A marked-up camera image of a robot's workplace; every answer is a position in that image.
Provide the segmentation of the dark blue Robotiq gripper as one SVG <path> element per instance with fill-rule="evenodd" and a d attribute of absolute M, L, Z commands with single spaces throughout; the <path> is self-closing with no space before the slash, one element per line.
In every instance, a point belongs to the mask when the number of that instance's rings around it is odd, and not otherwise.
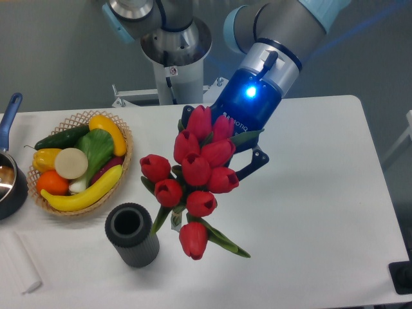
<path fill-rule="evenodd" d="M 234 134 L 240 134 L 263 129 L 268 119 L 272 116 L 282 99 L 281 93 L 269 83 L 257 80 L 250 71 L 237 70 L 219 97 L 211 106 L 212 121 L 215 122 L 221 115 L 234 120 Z M 187 127 L 193 106 L 186 105 L 182 109 L 180 128 Z M 237 154 L 251 151 L 250 163 L 236 171 L 239 181 L 244 180 L 252 173 L 269 162 L 269 156 L 262 151 L 260 146 L 246 150 L 236 150 L 232 157 L 225 163 L 231 168 L 230 162 Z"/>

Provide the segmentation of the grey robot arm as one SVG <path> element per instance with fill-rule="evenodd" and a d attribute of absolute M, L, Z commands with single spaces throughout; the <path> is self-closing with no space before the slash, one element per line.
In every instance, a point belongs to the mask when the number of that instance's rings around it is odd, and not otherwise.
<path fill-rule="evenodd" d="M 298 78 L 304 62 L 328 33 L 347 1 L 263 1 L 227 16 L 227 46 L 245 57 L 211 107 L 227 115 L 235 134 L 247 138 L 252 161 L 237 173 L 244 179 L 268 162 L 258 147 L 263 129 Z M 191 1 L 106 1 L 103 14 L 124 41 L 139 41 L 153 65 L 159 103 L 181 104 L 187 122 L 203 102 L 203 61 L 212 45 L 208 26 L 195 17 Z"/>

